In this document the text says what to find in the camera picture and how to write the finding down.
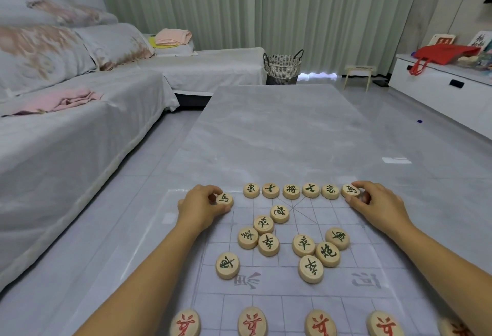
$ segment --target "red bag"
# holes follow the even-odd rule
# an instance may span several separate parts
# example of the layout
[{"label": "red bag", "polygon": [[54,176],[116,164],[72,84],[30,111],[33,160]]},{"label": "red bag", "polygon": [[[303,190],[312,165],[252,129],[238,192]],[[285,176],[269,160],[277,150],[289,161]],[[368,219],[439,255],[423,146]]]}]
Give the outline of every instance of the red bag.
[{"label": "red bag", "polygon": [[[411,75],[419,75],[424,71],[428,63],[436,63],[446,65],[454,58],[460,56],[475,56],[480,52],[480,47],[471,47],[467,45],[457,44],[434,44],[420,48],[415,52],[413,57],[417,58],[417,62],[410,69]],[[425,60],[422,68],[419,69],[420,61]]]}]

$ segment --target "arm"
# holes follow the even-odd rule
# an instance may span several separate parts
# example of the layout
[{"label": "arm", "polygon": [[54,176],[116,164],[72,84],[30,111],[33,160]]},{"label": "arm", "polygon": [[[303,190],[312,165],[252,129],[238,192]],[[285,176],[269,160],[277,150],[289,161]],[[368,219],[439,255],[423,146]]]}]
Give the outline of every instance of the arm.
[{"label": "arm", "polygon": [[178,202],[176,226],[75,336],[149,336],[156,332],[181,268],[198,235],[230,210],[212,205],[216,186],[196,186]]},{"label": "arm", "polygon": [[379,183],[353,182],[366,191],[347,197],[376,228],[388,235],[475,336],[492,334],[492,276],[416,228],[402,199]]}]

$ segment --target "drawer handle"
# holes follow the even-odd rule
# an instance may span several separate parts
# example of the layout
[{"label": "drawer handle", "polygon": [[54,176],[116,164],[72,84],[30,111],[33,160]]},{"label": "drawer handle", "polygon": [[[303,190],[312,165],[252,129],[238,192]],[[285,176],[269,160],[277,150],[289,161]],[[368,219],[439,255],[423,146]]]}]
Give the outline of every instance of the drawer handle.
[{"label": "drawer handle", "polygon": [[451,79],[451,82],[449,84],[453,87],[458,87],[458,88],[463,88],[464,82],[458,81],[456,79]]}]

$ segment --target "small wooden stool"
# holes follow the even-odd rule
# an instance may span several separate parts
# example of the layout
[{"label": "small wooden stool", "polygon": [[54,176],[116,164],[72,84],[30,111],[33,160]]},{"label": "small wooden stool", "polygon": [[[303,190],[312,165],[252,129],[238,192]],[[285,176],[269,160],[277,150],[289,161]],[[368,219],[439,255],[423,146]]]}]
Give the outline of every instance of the small wooden stool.
[{"label": "small wooden stool", "polygon": [[353,67],[347,67],[346,69],[347,69],[347,75],[345,76],[345,83],[343,84],[343,90],[347,85],[348,77],[350,75],[356,75],[359,77],[368,77],[366,92],[369,91],[369,84],[371,84],[371,75],[372,72],[374,71],[374,68],[370,66],[353,66]]}]

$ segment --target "yellow cloth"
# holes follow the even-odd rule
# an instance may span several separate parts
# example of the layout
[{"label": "yellow cloth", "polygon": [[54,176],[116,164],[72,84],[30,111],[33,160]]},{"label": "yellow cloth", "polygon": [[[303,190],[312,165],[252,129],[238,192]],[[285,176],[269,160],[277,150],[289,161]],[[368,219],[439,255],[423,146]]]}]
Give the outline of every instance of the yellow cloth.
[{"label": "yellow cloth", "polygon": [[169,44],[169,45],[157,45],[156,44],[156,37],[155,36],[151,36],[149,38],[149,43],[151,44],[152,47],[154,48],[174,48],[174,47],[177,47],[178,44]]}]

